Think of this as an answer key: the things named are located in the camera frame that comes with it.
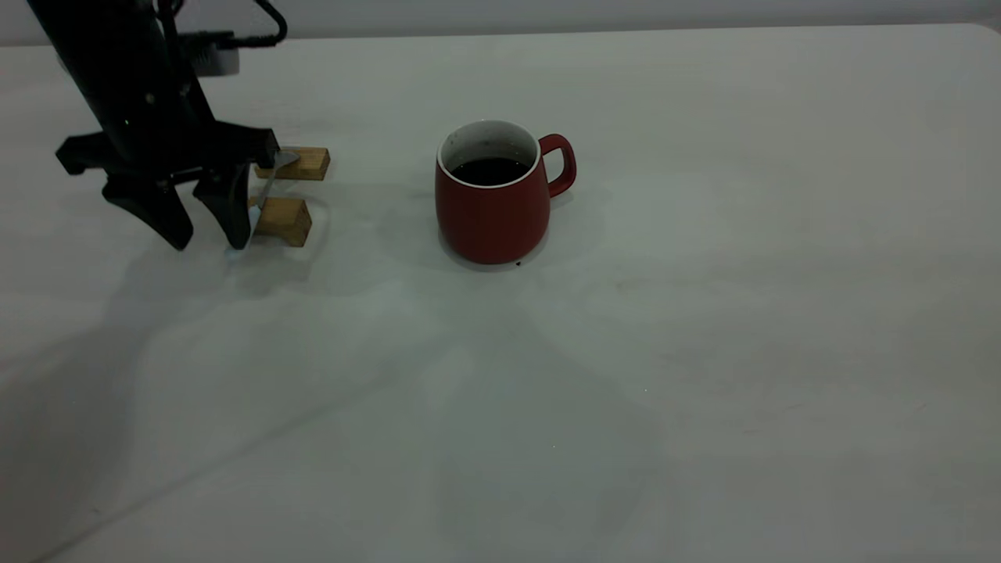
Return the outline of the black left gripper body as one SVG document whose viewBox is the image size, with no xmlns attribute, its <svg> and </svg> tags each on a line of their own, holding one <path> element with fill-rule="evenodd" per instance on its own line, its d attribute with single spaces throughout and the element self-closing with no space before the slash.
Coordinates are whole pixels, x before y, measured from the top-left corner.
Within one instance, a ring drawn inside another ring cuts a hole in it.
<svg viewBox="0 0 1001 563">
<path fill-rule="evenodd" d="M 216 119 L 197 82 L 161 100 L 121 79 L 98 84 L 71 77 L 101 129 L 70 136 L 58 147 L 56 158 L 68 174 L 218 178 L 228 168 L 275 161 L 274 132 Z"/>
</svg>

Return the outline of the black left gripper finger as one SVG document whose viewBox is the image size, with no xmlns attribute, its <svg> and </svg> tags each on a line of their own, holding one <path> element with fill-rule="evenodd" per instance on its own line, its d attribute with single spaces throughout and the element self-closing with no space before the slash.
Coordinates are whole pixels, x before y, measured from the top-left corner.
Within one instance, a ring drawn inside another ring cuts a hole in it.
<svg viewBox="0 0 1001 563">
<path fill-rule="evenodd" d="M 212 213 L 233 249 L 244 249 L 253 229 L 248 215 L 248 163 L 208 168 L 196 185 L 196 198 Z"/>
<path fill-rule="evenodd" d="M 157 232 L 173 249 L 183 250 L 193 225 L 170 181 L 140 176 L 108 176 L 103 197 L 112 206 L 134 215 Z"/>
</svg>

